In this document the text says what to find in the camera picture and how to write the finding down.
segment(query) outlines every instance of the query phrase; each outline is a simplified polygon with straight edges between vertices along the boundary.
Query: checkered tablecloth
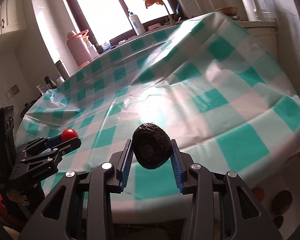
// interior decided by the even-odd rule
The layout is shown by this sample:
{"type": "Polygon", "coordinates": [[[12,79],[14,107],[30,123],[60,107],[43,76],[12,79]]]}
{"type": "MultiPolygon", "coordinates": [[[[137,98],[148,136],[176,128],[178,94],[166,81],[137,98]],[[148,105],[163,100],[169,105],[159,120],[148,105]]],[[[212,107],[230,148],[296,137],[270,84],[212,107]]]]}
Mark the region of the checkered tablecloth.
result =
{"type": "MultiPolygon", "coordinates": [[[[278,63],[242,27],[210,13],[142,36],[101,55],[28,111],[17,145],[75,129],[82,146],[43,182],[49,192],[69,170],[91,171],[153,122],[210,171],[237,171],[254,186],[300,145],[300,99],[278,63]]],[[[112,195],[115,222],[185,216],[170,161],[146,170],[135,160],[112,195]]]]}

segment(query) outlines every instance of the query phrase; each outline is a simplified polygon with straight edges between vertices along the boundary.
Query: cherry tomato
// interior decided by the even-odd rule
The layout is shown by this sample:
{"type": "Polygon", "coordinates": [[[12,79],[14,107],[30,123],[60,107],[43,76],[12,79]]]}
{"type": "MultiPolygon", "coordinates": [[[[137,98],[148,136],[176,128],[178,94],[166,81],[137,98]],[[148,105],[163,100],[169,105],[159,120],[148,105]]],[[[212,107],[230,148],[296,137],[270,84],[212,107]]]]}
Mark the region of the cherry tomato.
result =
{"type": "Polygon", "coordinates": [[[68,140],[71,140],[73,138],[79,138],[79,135],[77,134],[77,132],[71,128],[67,128],[65,129],[62,134],[61,134],[61,140],[63,142],[66,142],[68,140]]]}

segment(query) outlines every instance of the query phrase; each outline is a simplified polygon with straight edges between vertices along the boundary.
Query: red cloth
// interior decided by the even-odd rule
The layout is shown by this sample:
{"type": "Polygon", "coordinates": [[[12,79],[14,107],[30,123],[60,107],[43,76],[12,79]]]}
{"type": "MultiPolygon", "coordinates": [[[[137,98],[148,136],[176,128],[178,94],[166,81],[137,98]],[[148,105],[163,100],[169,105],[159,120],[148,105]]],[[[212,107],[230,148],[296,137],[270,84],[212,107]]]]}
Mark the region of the red cloth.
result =
{"type": "Polygon", "coordinates": [[[0,217],[2,217],[3,219],[5,219],[6,221],[12,223],[13,225],[17,225],[20,227],[24,227],[26,225],[26,222],[20,221],[14,217],[12,217],[11,215],[8,214],[6,207],[2,204],[3,198],[0,195],[0,217]]]}

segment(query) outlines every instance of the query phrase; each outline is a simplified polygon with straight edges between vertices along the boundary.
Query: dark round object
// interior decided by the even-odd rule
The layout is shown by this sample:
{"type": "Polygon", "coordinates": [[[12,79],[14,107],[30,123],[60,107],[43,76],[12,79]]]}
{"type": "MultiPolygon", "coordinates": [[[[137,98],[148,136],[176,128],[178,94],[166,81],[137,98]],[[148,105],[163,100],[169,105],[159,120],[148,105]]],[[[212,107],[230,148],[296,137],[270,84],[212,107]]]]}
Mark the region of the dark round object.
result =
{"type": "Polygon", "coordinates": [[[252,193],[256,196],[256,198],[262,202],[263,199],[265,198],[265,191],[263,188],[260,188],[260,187],[255,187],[253,190],[252,190],[252,193]]]}
{"type": "Polygon", "coordinates": [[[275,225],[279,229],[282,226],[282,224],[283,224],[283,216],[277,216],[277,217],[275,217],[273,219],[273,222],[275,223],[275,225]]]}
{"type": "Polygon", "coordinates": [[[288,190],[280,191],[272,200],[271,211],[279,216],[287,212],[292,204],[292,194],[288,190]]]}
{"type": "Polygon", "coordinates": [[[172,144],[169,136],[159,126],[144,123],[132,135],[132,149],[142,167],[154,170],[170,158],[172,144]]]}

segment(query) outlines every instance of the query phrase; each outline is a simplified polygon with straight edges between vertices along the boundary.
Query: window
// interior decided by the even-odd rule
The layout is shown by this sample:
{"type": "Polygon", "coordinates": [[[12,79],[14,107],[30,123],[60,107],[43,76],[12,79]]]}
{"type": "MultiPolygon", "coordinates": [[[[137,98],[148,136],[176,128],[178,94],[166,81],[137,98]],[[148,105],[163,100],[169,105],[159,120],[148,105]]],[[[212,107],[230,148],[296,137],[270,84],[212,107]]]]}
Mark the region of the window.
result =
{"type": "MultiPolygon", "coordinates": [[[[67,0],[80,30],[89,29],[92,43],[120,40],[135,35],[129,21],[129,12],[137,14],[141,23],[148,26],[165,22],[167,10],[154,4],[146,8],[144,0],[67,0]]],[[[177,0],[163,0],[170,14],[175,12],[177,0]]]]}

